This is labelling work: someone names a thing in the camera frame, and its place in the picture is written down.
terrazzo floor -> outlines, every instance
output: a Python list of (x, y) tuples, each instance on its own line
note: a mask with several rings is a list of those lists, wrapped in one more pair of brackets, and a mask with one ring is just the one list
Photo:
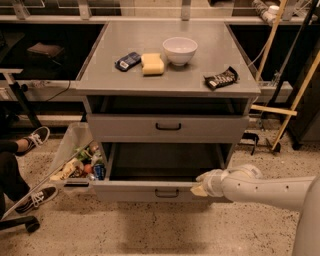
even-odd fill
[[(251, 145), (238, 145), (231, 166), (251, 163), (274, 179), (318, 174), (320, 145), (295, 151), (285, 134), (280, 153), (272, 154), (265, 139), (273, 140), (278, 125), (264, 125), (265, 130), (250, 128), (260, 137), (255, 153), (250, 154)], [(48, 174), (60, 141), (50, 138), (18, 159), (31, 186)], [(0, 231), (0, 255), (286, 256), (291, 255), (299, 217), (255, 203), (103, 203), (93, 194), (62, 190), (31, 214), (40, 229), (31, 234), (24, 226)]]

wooden stick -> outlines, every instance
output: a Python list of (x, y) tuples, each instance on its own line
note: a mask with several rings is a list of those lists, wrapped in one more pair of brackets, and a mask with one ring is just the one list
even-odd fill
[(285, 6), (287, 4), (287, 1), (288, 0), (282, 0), (281, 3), (280, 3), (280, 7), (279, 7), (279, 11), (277, 13), (277, 17), (276, 17), (276, 19), (275, 19), (275, 21), (274, 21), (274, 23), (272, 25), (272, 29), (271, 29), (268, 41), (266, 43), (266, 48), (264, 49), (263, 56), (262, 56), (262, 59), (261, 59), (261, 62), (260, 62), (260, 66), (259, 66), (259, 69), (258, 69), (258, 71), (256, 73), (256, 81), (259, 81), (261, 73), (262, 73), (263, 68), (264, 68), (264, 65), (266, 64), (266, 60), (267, 60), (268, 54), (270, 52), (271, 45), (272, 45), (273, 39), (274, 39), (274, 37), (276, 35), (277, 29), (278, 29), (278, 26), (279, 26), (279, 23), (280, 23), (280, 19), (282, 17), (283, 12), (284, 12), (284, 8), (285, 8)]
[(290, 116), (296, 116), (298, 114), (297, 111), (292, 111), (290, 109), (272, 108), (272, 107), (254, 105), (254, 104), (251, 105), (251, 109), (261, 110), (261, 111), (264, 111), (264, 112), (271, 112), (271, 113), (277, 113), (277, 114), (290, 115)]
[[(313, 74), (315, 73), (316, 69), (318, 68), (318, 65), (320, 63), (320, 51), (318, 51), (318, 54), (316, 56), (316, 58), (314, 59), (309, 71), (308, 71), (308, 74), (306, 76), (306, 78), (304, 79), (301, 87), (300, 87), (300, 90), (295, 98), (295, 100), (293, 101), (292, 103), (292, 106), (291, 106), (291, 110), (295, 110), (301, 97), (303, 96), (304, 94), (304, 91), (307, 89), (307, 86), (309, 85), (310, 81), (311, 81), (311, 78), (313, 76)], [(284, 120), (284, 122), (282, 123), (280, 129), (279, 129), (279, 132), (278, 132), (278, 135), (272, 145), (272, 150), (274, 150), (277, 146), (277, 143), (279, 142), (284, 130), (286, 129), (289, 121), (290, 121), (290, 118), (291, 118), (291, 115), (287, 115), (286, 116), (286, 119)]]

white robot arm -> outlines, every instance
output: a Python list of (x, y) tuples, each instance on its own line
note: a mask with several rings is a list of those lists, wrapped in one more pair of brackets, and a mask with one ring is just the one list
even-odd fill
[(197, 196), (226, 197), (300, 212), (292, 255), (320, 255), (320, 177), (263, 179), (250, 164), (200, 175), (191, 188)]

drawer handle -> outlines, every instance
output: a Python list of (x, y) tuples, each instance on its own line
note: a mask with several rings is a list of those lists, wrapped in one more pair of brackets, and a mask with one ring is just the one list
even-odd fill
[(178, 124), (178, 127), (161, 127), (159, 123), (156, 123), (156, 128), (161, 131), (178, 131), (181, 129), (181, 123)]
[(161, 194), (161, 192), (156, 189), (155, 191), (155, 194), (156, 194), (156, 197), (160, 197), (160, 198), (176, 198), (179, 196), (179, 189), (176, 189), (176, 191), (174, 191), (175, 193), (174, 194), (169, 194), (171, 193), (170, 191), (165, 191), (165, 192), (162, 192), (163, 194)]

yellow sponge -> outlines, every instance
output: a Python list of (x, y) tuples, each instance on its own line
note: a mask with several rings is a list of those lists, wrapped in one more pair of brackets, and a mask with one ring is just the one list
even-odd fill
[(161, 75), (164, 72), (164, 64), (160, 53), (144, 53), (141, 56), (142, 73), (144, 75)]

